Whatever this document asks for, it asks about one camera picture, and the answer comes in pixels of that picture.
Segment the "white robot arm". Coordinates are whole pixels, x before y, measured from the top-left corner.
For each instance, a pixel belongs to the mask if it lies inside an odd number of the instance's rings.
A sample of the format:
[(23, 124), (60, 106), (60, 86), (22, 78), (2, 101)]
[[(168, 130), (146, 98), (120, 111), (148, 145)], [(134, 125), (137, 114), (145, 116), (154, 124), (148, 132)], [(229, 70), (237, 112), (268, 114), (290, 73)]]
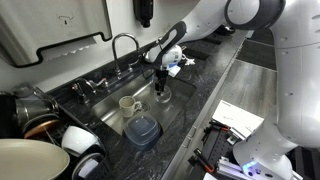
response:
[(235, 29), (269, 29), (278, 71), (278, 92), (291, 96), (319, 91), (319, 0), (200, 0), (147, 53), (160, 68), (156, 90), (164, 90), (170, 50), (203, 38), (227, 23)]

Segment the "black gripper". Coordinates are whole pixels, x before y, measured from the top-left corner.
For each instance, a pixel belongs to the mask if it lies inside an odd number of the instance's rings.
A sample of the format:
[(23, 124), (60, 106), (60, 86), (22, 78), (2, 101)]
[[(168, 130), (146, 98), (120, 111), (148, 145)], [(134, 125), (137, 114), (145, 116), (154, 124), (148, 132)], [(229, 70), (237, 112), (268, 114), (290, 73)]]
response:
[(168, 76), (168, 70), (166, 67), (161, 66), (159, 69), (156, 70), (156, 84), (155, 84), (155, 89), (156, 91), (160, 91), (164, 92), (164, 88), (165, 88), (165, 80)]

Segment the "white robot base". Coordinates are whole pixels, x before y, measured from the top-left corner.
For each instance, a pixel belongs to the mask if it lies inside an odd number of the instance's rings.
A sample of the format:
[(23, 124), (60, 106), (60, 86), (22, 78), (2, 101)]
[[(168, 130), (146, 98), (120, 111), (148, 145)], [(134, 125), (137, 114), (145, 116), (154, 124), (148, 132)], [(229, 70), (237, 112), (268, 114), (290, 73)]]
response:
[(244, 175), (253, 180), (293, 180), (292, 164), (286, 153), (297, 146), (318, 148), (319, 124), (289, 127), (283, 135), (277, 124), (264, 121), (248, 138), (236, 143), (233, 155)]

